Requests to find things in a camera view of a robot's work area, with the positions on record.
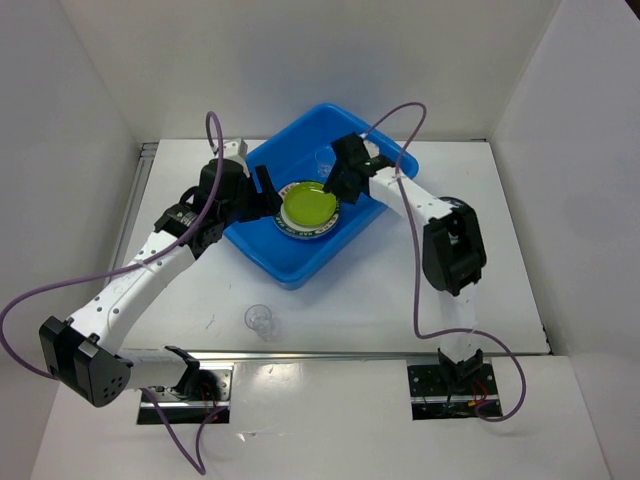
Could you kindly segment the lime green plate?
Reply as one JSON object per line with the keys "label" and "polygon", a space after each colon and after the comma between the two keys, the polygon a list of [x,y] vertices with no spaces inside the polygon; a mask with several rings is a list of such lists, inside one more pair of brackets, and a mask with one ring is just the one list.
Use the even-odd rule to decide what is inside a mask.
{"label": "lime green plate", "polygon": [[282,189],[284,217],[296,226],[320,227],[338,211],[336,196],[323,191],[316,181],[292,182]]}

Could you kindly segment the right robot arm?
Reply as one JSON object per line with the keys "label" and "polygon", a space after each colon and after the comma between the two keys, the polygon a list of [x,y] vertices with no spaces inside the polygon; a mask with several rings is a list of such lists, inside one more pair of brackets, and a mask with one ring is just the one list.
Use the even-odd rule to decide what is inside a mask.
{"label": "right robot arm", "polygon": [[477,214],[453,197],[436,197],[416,184],[375,146],[351,133],[331,143],[335,162],[324,191],[354,204],[365,195],[409,221],[417,248],[416,280],[438,293],[444,338],[438,348],[439,382],[449,393],[468,387],[483,362],[472,338],[475,285],[487,262]]}

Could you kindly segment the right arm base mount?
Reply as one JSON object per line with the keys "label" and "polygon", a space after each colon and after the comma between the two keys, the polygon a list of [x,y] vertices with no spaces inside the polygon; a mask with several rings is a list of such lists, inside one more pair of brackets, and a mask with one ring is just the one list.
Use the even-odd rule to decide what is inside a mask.
{"label": "right arm base mount", "polygon": [[488,418],[503,415],[493,367],[485,363],[470,379],[447,386],[437,365],[408,365],[412,419],[477,418],[476,408]]}

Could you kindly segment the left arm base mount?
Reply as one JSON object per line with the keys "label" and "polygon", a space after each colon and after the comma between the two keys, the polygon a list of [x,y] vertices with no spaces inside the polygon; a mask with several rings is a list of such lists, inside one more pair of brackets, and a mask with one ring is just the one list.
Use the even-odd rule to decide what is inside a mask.
{"label": "left arm base mount", "polygon": [[160,386],[149,389],[171,425],[200,424],[212,413],[211,424],[230,422],[234,364],[205,361],[201,369],[187,393]]}

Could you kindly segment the white plate dark teal rim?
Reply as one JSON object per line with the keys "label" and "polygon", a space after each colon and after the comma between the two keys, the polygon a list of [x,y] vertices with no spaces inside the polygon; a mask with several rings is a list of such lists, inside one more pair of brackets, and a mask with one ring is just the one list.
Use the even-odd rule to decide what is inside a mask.
{"label": "white plate dark teal rim", "polygon": [[[281,196],[282,189],[284,187],[282,187],[279,191],[280,196]],[[294,238],[297,240],[314,240],[314,239],[321,238],[323,236],[328,235],[332,230],[336,228],[338,224],[338,220],[340,219],[340,209],[341,209],[341,206],[339,202],[338,211],[334,214],[334,216],[331,218],[331,220],[327,224],[320,227],[304,228],[304,227],[294,225],[284,217],[284,212],[282,207],[280,212],[274,215],[273,221],[281,233],[291,238]]]}

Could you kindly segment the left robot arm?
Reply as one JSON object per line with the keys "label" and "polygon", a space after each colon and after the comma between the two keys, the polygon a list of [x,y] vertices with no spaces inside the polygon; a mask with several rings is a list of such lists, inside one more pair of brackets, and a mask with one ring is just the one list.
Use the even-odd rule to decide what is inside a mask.
{"label": "left robot arm", "polygon": [[272,217],[282,199],[268,170],[246,170],[242,161],[212,159],[198,185],[156,221],[153,232],[128,265],[96,297],[68,319],[48,318],[39,337],[48,371],[95,407],[127,389],[165,387],[189,399],[208,381],[198,360],[185,350],[125,350],[134,324],[156,298],[190,268],[235,222]]}

